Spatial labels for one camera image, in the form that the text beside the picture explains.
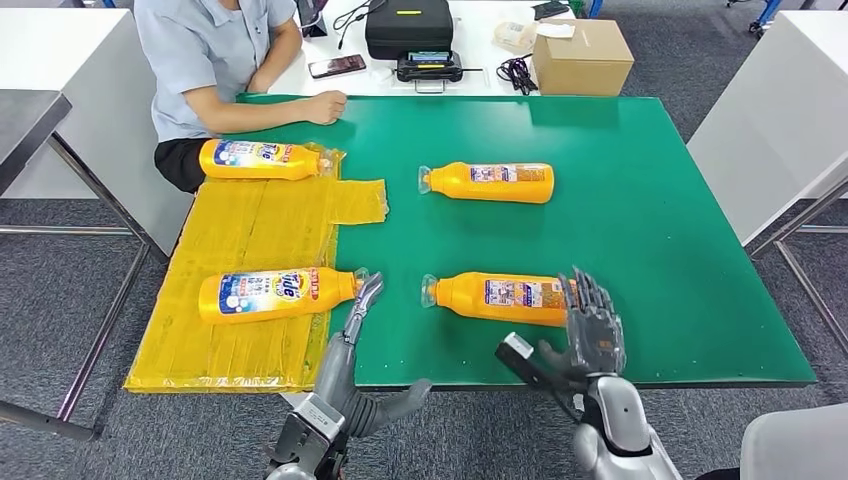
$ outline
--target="robotic arm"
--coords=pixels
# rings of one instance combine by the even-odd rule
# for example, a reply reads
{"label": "robotic arm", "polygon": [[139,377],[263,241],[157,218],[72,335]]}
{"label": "robotic arm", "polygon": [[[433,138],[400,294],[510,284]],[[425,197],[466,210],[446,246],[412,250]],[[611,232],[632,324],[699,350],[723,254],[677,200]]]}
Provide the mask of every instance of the robotic arm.
{"label": "robotic arm", "polygon": [[[548,390],[577,422],[574,451],[591,478],[682,480],[648,424],[636,387],[618,376],[625,363],[624,341],[609,293],[589,275],[576,268],[574,273],[575,289],[560,275],[569,349],[559,353],[548,342],[539,343],[550,369],[536,364],[533,347],[515,333],[504,339],[496,355],[530,386]],[[583,395],[580,418],[559,399],[559,391]]]}
{"label": "robotic arm", "polygon": [[314,391],[286,397],[294,410],[274,449],[268,451],[268,480],[336,480],[351,436],[368,436],[424,404],[432,386],[429,380],[418,380],[409,390],[383,400],[360,392],[354,383],[362,321],[382,291],[382,274],[365,279],[344,330],[333,335],[324,352]]}

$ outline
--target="black cable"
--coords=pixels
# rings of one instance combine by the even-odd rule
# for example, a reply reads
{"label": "black cable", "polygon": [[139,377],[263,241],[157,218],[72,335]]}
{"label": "black cable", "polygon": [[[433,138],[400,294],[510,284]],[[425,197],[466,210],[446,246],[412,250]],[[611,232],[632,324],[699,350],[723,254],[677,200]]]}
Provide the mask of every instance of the black cable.
{"label": "black cable", "polygon": [[521,90],[522,95],[530,95],[530,92],[538,90],[539,87],[533,83],[530,78],[530,70],[527,68],[525,58],[529,58],[532,53],[528,53],[523,57],[510,58],[498,67],[496,70],[498,77],[501,80],[506,80],[512,83],[513,90]]}
{"label": "black cable", "polygon": [[[387,2],[388,2],[388,0],[377,0],[377,4],[372,7],[371,6],[371,0],[365,0],[358,7],[354,8],[353,10],[346,12],[346,13],[343,13],[343,14],[339,15],[338,17],[336,17],[336,19],[333,20],[333,30],[335,30],[337,32],[339,30],[342,30],[342,36],[341,36],[341,38],[339,38],[339,50],[342,49],[342,44],[344,43],[344,37],[345,37],[345,35],[347,35],[347,27],[349,27],[352,23],[356,23],[356,22],[361,21],[362,19],[364,19],[368,15],[371,15],[372,13],[376,12],[377,10],[383,8],[386,5]],[[366,10],[364,13],[360,13],[359,15],[356,15],[356,12],[358,12],[360,9],[366,8],[366,7],[368,8],[368,10]]]}

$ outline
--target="metal table leg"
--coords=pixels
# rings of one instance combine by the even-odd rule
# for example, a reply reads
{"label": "metal table leg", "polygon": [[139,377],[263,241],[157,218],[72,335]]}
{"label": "metal table leg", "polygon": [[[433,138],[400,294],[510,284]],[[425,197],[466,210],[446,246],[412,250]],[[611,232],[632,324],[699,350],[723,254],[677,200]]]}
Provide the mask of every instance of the metal table leg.
{"label": "metal table leg", "polygon": [[803,268],[801,268],[801,264],[798,263],[795,255],[792,254],[789,247],[787,247],[783,242],[774,242],[774,246],[777,247],[777,250],[781,255],[783,255],[786,263],[789,264],[789,268],[792,270],[795,278],[797,278],[798,282],[801,283],[801,287],[804,289],[804,292],[806,292],[807,296],[810,297],[810,300],[813,302],[813,305],[816,307],[819,315],[824,320],[825,325],[827,325],[831,333],[833,333],[833,336],[836,338],[839,346],[845,353],[848,353],[848,333],[846,333],[845,329],[842,328],[842,325],[839,325],[839,322],[836,321],[836,317],[833,315],[833,312],[830,311],[830,308],[828,308],[824,299],[821,298],[818,290],[816,290],[816,287],[813,286],[813,282],[810,281],[810,278],[807,277],[807,273]]}
{"label": "metal table leg", "polygon": [[141,270],[144,259],[152,252],[160,261],[167,261],[168,256],[162,251],[150,235],[129,214],[123,205],[97,178],[85,162],[56,132],[53,132],[47,143],[65,161],[65,163],[88,185],[97,196],[104,201],[120,217],[126,225],[124,227],[71,227],[71,226],[22,226],[22,225],[0,225],[0,234],[25,234],[25,235],[134,235],[141,241],[141,247],[133,259],[129,271],[121,282],[121,287],[109,306],[106,317],[100,324],[100,329],[94,342],[89,348],[88,354],[83,360],[82,366],[77,372],[59,412],[56,417],[45,415],[28,408],[14,405],[9,402],[0,401],[0,419],[9,420],[37,430],[56,433],[77,440],[93,440],[97,432],[93,428],[86,428],[71,423],[69,420],[79,402],[79,398],[85,388],[91,372],[109,339],[109,334],[115,328],[118,315],[126,302],[130,288],[135,282]]}
{"label": "metal table leg", "polygon": [[19,407],[2,400],[0,400],[0,419],[9,420],[10,422],[36,430],[70,437],[75,440],[87,441],[95,438],[94,430],[91,428],[80,427],[79,425],[65,422],[58,418],[44,415],[28,408]]}
{"label": "metal table leg", "polygon": [[786,237],[795,232],[830,234],[848,233],[848,226],[807,225],[807,222],[812,221],[816,216],[824,211],[825,208],[832,205],[846,193],[848,193],[848,178],[828,189],[821,198],[814,201],[812,205],[804,209],[803,212],[796,215],[795,218],[774,232],[765,242],[762,243],[762,245],[757,247],[751,253],[751,259],[755,261],[758,260],[762,257],[763,251],[768,248],[768,246],[774,244],[774,246],[777,247],[778,252],[780,252],[784,260],[786,260],[786,263],[792,270],[792,274],[798,279],[798,282],[810,298],[810,301],[813,302],[813,306],[815,306],[819,316],[821,316],[825,325],[827,325],[833,333],[833,336],[836,338],[836,342],[839,343],[842,350],[848,354],[848,333],[846,333],[845,329],[843,329],[839,322],[836,321],[836,317],[833,315],[833,312],[830,311],[830,308],[827,306],[818,290],[816,290],[816,287],[813,286],[810,278],[807,277],[807,273],[803,268],[801,268],[801,264],[798,263],[795,255],[793,255],[789,250],[789,246],[784,243]]}
{"label": "metal table leg", "polygon": [[780,227],[765,242],[763,242],[762,245],[757,247],[754,252],[751,253],[751,258],[755,260],[758,259],[762,256],[765,248],[774,242],[781,242],[785,240],[786,237],[797,231],[801,226],[811,222],[813,218],[815,218],[825,208],[833,204],[833,202],[839,200],[839,197],[845,195],[845,193],[848,193],[848,178],[831,187],[824,195],[821,196],[821,198],[813,202],[812,205],[804,209],[803,212],[796,215],[795,218],[787,222],[786,225]]}
{"label": "metal table leg", "polygon": [[68,143],[56,132],[47,139],[47,144],[50,145],[51,148],[65,161],[65,163],[71,167],[71,170],[76,173],[88,188],[90,188],[101,200],[103,200],[106,205],[121,218],[124,224],[132,230],[136,237],[139,238],[142,242],[146,243],[150,247],[151,253],[155,255],[160,261],[166,262],[168,261],[168,256],[165,255],[165,252],[159,248],[159,245],[153,240],[153,238],[144,230],[144,228],[139,225],[137,221],[130,215],[126,208],[121,205],[121,202],[112,195],[112,192],[103,185],[103,182],[97,178],[97,175],[88,168],[88,165],[82,161],[82,159],[77,155],[77,153],[68,145]]}
{"label": "metal table leg", "polygon": [[150,247],[147,244],[141,244],[141,248],[138,249],[138,253],[136,253],[135,259],[130,266],[130,271],[127,272],[124,281],[121,282],[121,288],[118,289],[117,295],[112,300],[112,305],[109,306],[109,311],[106,312],[106,318],[100,324],[100,330],[97,332],[97,336],[94,337],[94,343],[91,344],[91,348],[88,350],[88,354],[85,356],[85,360],[79,372],[77,372],[76,378],[74,378],[74,383],[71,384],[71,388],[68,390],[67,395],[65,395],[62,406],[59,407],[57,416],[62,421],[67,422],[71,418],[71,414],[77,406],[77,401],[79,401],[80,394],[82,394],[82,390],[91,376],[91,371],[94,369],[97,359],[100,358],[100,354],[103,352],[106,340],[109,338],[109,334],[112,333],[112,329],[115,328],[118,313],[121,312],[121,308],[123,308],[124,302],[127,300],[130,287],[132,287],[136,277],[138,277],[138,272],[141,270],[141,265],[144,263],[144,258],[147,257],[149,249]]}

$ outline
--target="green tabletop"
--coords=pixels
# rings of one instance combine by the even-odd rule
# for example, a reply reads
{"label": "green tabletop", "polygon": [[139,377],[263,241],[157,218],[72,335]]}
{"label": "green tabletop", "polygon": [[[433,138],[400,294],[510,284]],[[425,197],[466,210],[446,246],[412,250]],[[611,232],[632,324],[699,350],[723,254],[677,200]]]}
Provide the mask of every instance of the green tabletop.
{"label": "green tabletop", "polygon": [[[636,384],[815,381],[657,99],[353,97],[335,125],[242,137],[341,148],[344,178],[386,179],[386,222],[339,232],[337,268],[379,270],[387,282],[363,326],[360,385],[519,383],[494,356],[503,337],[562,346],[564,331],[424,309],[421,278],[555,275],[572,265],[609,289],[624,326],[624,376]],[[418,193],[419,165],[457,160],[549,163],[553,198],[523,205]],[[331,332],[349,308],[333,311]]]}

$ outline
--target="black case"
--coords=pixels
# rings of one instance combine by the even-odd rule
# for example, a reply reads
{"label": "black case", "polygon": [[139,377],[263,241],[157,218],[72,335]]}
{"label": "black case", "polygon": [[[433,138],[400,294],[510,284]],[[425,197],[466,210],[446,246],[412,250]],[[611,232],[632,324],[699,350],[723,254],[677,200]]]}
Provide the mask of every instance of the black case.
{"label": "black case", "polygon": [[385,1],[365,20],[365,43],[372,58],[397,60],[408,52],[451,51],[453,18],[447,0]]}

